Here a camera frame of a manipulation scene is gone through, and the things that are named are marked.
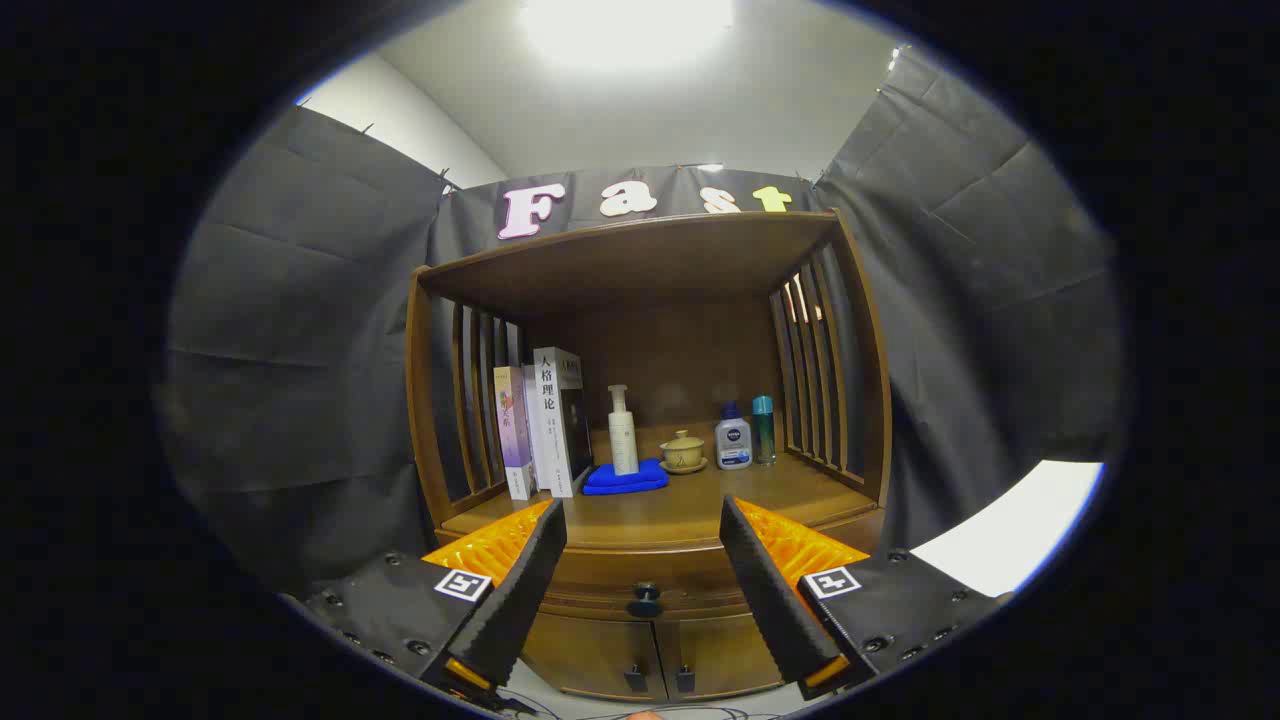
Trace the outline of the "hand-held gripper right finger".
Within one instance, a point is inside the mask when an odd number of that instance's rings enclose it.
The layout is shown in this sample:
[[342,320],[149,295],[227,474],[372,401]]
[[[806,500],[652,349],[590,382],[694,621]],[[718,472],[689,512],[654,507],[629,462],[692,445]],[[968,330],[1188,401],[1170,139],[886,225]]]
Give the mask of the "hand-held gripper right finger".
[[1007,602],[906,550],[869,555],[733,496],[719,541],[782,680],[805,700],[893,673]]

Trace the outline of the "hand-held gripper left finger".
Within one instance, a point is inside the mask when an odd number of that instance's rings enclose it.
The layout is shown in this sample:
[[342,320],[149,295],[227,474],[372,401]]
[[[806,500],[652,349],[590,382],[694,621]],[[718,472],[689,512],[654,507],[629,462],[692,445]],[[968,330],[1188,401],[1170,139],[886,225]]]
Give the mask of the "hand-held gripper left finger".
[[388,550],[291,607],[338,644],[497,711],[567,542],[561,498],[425,555]]

